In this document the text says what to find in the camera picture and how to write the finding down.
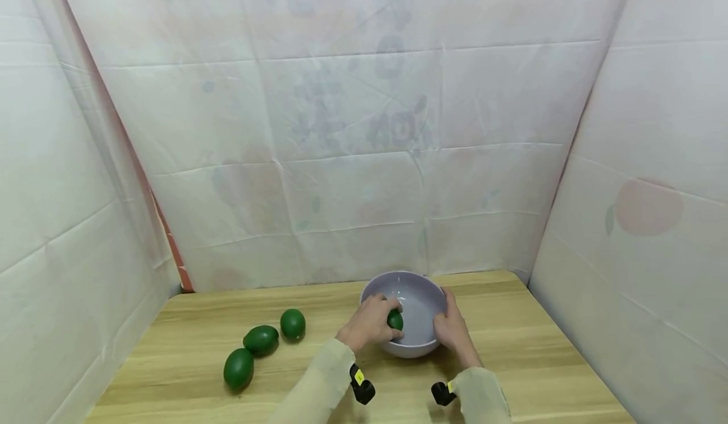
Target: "human hand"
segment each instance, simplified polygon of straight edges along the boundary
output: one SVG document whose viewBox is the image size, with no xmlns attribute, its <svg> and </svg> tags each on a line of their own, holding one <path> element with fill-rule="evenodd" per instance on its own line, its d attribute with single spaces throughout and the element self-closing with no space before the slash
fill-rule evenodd
<svg viewBox="0 0 728 424">
<path fill-rule="evenodd" d="M 380 343 L 399 339 L 404 334 L 387 325 L 389 310 L 402 311 L 397 299 L 385 298 L 382 293 L 366 298 L 354 315 L 336 334 L 336 339 L 347 344 L 354 353 L 369 343 Z"/>
<path fill-rule="evenodd" d="M 432 320 L 437 340 L 455 352 L 463 368 L 482 367 L 483 363 L 480 361 L 473 339 L 470 338 L 465 318 L 457 307 L 455 295 L 446 287 L 442 287 L 442 292 L 445 293 L 447 300 L 447 311 L 435 315 L 435 319 Z"/>
</svg>

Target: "left hand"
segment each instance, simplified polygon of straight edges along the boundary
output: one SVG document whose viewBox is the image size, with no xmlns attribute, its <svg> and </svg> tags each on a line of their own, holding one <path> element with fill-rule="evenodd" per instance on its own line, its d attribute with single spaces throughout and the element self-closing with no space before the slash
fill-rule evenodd
<svg viewBox="0 0 728 424">
<path fill-rule="evenodd" d="M 369 296 L 359 306 L 354 315 L 336 334 L 354 353 L 369 343 L 380 343 L 403 337 L 403 333 L 387 325 L 387 316 L 392 309 L 402 311 L 397 299 L 385 298 L 382 293 Z"/>
</svg>

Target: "wrist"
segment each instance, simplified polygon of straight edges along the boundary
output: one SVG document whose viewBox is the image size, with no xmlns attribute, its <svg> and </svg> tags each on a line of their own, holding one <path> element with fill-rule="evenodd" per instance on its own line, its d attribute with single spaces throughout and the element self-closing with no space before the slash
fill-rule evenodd
<svg viewBox="0 0 728 424">
<path fill-rule="evenodd" d="M 460 367 L 465 370 L 470 367 L 482 367 L 483 361 L 480 361 L 478 350 L 475 349 L 473 342 L 460 344 L 455 350 L 455 354 L 460 362 Z"/>
<path fill-rule="evenodd" d="M 351 329 L 347 327 L 339 329 L 339 332 L 336 333 L 336 339 L 337 341 L 345 344 L 345 346 L 349 347 L 354 354 L 361 351 L 361 349 L 366 345 L 366 341 L 363 341 L 362 337 L 358 337 L 356 332 L 351 331 Z"/>
</svg>

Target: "right hand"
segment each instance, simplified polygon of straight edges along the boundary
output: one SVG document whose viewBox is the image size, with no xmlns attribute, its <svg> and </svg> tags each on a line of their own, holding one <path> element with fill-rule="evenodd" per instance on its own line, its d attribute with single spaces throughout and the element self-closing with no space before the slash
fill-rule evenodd
<svg viewBox="0 0 728 424">
<path fill-rule="evenodd" d="M 482 367 L 477 349 L 470 338 L 468 325 L 465 324 L 465 318 L 457 307 L 455 295 L 446 287 L 442 287 L 447 300 L 447 311 L 439 313 L 435 316 L 433 324 L 435 325 L 435 336 L 445 347 L 454 351 L 463 368 Z"/>
</svg>

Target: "wood grain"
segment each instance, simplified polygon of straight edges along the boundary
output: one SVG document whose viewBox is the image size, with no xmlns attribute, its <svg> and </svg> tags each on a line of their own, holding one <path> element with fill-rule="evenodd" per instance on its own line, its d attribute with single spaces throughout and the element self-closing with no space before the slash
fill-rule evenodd
<svg viewBox="0 0 728 424">
<path fill-rule="evenodd" d="M 497 372 L 515 423 L 634 423 L 556 324 L 511 272 L 436 277 L 452 287 L 485 366 Z M 363 282 L 184 294 L 169 300 L 121 367 L 87 424 L 265 423 L 323 342 L 358 306 Z M 281 313 L 306 315 L 306 338 L 281 343 L 255 362 L 253 382 L 239 396 L 225 390 L 227 355 L 258 324 L 278 327 Z M 402 360 L 377 347 L 358 364 L 377 388 L 368 406 L 349 391 L 330 423 L 463 423 L 432 383 L 457 374 L 453 356 Z"/>
</svg>

